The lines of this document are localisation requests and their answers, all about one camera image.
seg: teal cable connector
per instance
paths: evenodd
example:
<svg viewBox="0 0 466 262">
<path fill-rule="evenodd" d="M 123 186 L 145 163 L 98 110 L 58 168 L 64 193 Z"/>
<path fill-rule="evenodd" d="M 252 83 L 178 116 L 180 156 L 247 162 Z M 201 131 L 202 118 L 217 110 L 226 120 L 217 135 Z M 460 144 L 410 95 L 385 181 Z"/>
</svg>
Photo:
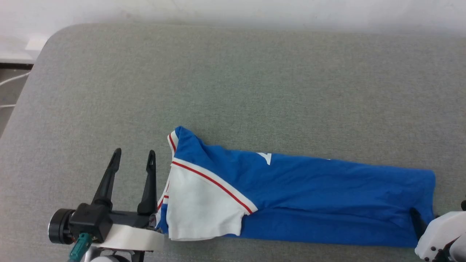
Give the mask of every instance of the teal cable connector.
<svg viewBox="0 0 466 262">
<path fill-rule="evenodd" d="M 78 241 L 69 253 L 69 262 L 81 261 L 84 254 L 88 251 L 92 244 L 92 237 L 88 233 L 79 234 Z"/>
</svg>

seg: white cable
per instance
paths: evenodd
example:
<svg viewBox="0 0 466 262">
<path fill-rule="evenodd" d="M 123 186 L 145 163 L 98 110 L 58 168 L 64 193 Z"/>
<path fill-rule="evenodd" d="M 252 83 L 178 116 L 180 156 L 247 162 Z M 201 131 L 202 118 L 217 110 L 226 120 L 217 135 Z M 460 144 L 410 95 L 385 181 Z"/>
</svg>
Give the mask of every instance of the white cable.
<svg viewBox="0 0 466 262">
<path fill-rule="evenodd" d="M 4 84 L 6 84 L 6 83 L 8 83 L 8 82 L 10 82 L 10 81 L 13 81 L 13 80 L 20 79 L 20 78 L 22 78 L 22 77 L 28 76 L 30 73 L 31 73 L 31 72 L 27 72 L 27 73 L 25 73 L 25 74 L 22 74 L 22 75 L 19 75 L 19 76 L 15 76 L 15 77 L 12 77 L 12 78 L 10 78 L 10 79 L 7 79 L 7 80 L 5 80 L 5 81 L 3 81 L 3 82 L 0 82 L 0 86 L 4 85 Z"/>
<path fill-rule="evenodd" d="M 14 107 L 14 106 L 16 106 L 16 104 L 3 104 L 3 105 L 0 105 L 0 108 Z"/>
</svg>

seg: folded shirt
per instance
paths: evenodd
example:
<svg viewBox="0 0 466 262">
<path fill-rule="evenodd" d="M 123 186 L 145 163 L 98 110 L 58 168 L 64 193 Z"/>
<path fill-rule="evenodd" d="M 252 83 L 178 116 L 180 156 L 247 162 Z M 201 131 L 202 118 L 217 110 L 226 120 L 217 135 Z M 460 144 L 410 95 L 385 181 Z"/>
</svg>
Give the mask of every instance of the folded shirt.
<svg viewBox="0 0 466 262">
<path fill-rule="evenodd" d="M 411 208 L 429 223 L 430 170 L 226 150 L 180 126 L 157 228 L 177 241 L 216 236 L 415 247 Z"/>
</svg>

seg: gray table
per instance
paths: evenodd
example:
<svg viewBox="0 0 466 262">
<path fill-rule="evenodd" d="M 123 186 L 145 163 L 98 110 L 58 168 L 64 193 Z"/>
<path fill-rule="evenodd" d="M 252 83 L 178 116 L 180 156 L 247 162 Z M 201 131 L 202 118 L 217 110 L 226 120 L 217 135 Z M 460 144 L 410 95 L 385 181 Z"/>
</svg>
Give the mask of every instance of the gray table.
<svg viewBox="0 0 466 262">
<path fill-rule="evenodd" d="M 206 143 L 429 168 L 435 210 L 466 185 L 466 41 L 165 25 L 79 25 L 46 44 L 0 140 L 2 261 L 65 261 L 50 216 L 89 202 L 113 150 L 114 208 L 158 193 L 184 125 Z M 148 261 L 417 261 L 413 249 L 218 238 Z"/>
</svg>

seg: red trim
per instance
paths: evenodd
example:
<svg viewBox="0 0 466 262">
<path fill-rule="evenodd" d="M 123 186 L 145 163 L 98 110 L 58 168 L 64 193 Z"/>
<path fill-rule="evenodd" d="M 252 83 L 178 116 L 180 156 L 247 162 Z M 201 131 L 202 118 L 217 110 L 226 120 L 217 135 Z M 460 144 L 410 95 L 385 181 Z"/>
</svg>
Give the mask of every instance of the red trim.
<svg viewBox="0 0 466 262">
<path fill-rule="evenodd" d="M 253 212 L 251 211 L 251 209 L 250 209 L 248 206 L 246 206 L 246 204 L 244 204 L 243 202 L 241 202 L 237 197 L 235 197 L 230 191 L 228 191 L 226 188 L 224 188 L 224 187 L 223 187 L 220 183 L 218 183 L 217 181 L 215 181 L 215 180 L 213 180 L 212 178 L 208 177 L 207 175 L 205 175 L 205 174 L 203 174 L 203 173 L 201 173 L 201 172 L 199 172 L 199 171 L 197 171 L 197 170 L 194 170 L 194 169 L 192 169 L 192 168 L 190 168 L 190 167 L 187 167 L 187 166 L 185 166 L 185 165 L 183 165 L 183 164 L 180 164 L 180 163 L 175 162 L 175 161 L 173 161 L 172 163 L 175 164 L 175 165 L 178 165 L 178 166 L 180 166 L 180 167 L 182 167 L 182 168 L 184 168 L 184 169 L 187 169 L 187 170 L 189 170 L 189 171 L 191 171 L 191 172 L 194 172 L 194 173 L 200 175 L 201 177 L 203 177 L 203 178 L 209 180 L 210 182 L 216 184 L 218 187 L 220 187 L 221 189 L 223 189 L 223 191 L 225 191 L 227 194 L 229 194 L 233 199 L 235 199 L 236 202 L 238 202 L 239 204 L 241 204 L 250 214 L 253 213 Z"/>
<path fill-rule="evenodd" d="M 160 204 L 159 204 L 158 207 L 157 207 L 157 210 L 160 209 L 160 207 L 162 206 L 163 202 L 164 202 L 164 200 L 162 199 L 162 201 L 160 201 Z"/>
<path fill-rule="evenodd" d="M 171 133 L 168 135 L 168 138 L 170 139 L 171 146 L 173 147 L 173 152 L 176 152 L 176 146 L 175 143 L 173 142 L 173 139 L 171 138 Z"/>
</svg>

